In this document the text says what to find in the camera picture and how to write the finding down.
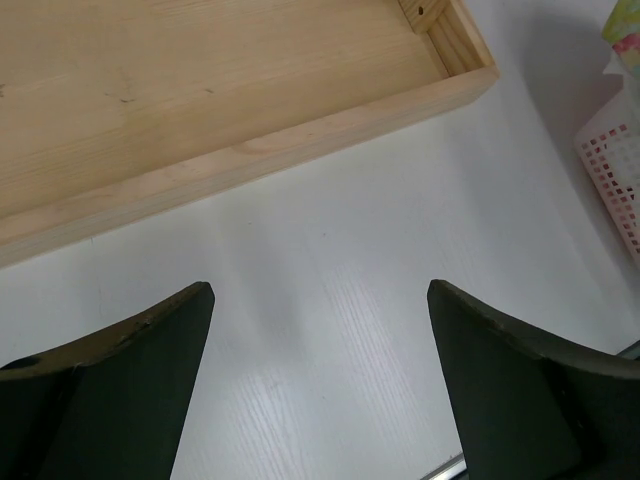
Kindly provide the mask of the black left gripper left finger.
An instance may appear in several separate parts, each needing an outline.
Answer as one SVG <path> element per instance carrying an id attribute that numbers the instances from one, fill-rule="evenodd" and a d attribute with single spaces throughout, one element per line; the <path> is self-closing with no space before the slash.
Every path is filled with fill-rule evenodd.
<path id="1" fill-rule="evenodd" d="M 196 282 L 2 366 L 2 478 L 170 478 L 214 305 Z"/>

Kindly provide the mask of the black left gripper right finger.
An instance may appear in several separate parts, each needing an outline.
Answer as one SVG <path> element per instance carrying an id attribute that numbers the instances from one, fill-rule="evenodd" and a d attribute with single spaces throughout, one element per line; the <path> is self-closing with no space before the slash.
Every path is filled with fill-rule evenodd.
<path id="1" fill-rule="evenodd" d="M 566 340 L 444 280 L 431 327 L 472 479 L 636 479 L 639 362 Z"/>

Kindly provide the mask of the floral pastel skirt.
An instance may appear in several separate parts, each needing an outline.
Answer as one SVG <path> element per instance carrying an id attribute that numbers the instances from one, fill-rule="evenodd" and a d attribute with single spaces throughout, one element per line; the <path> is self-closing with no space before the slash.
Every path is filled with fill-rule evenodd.
<path id="1" fill-rule="evenodd" d="M 602 38 L 625 68 L 639 78 L 639 0 L 618 0 L 611 11 Z"/>

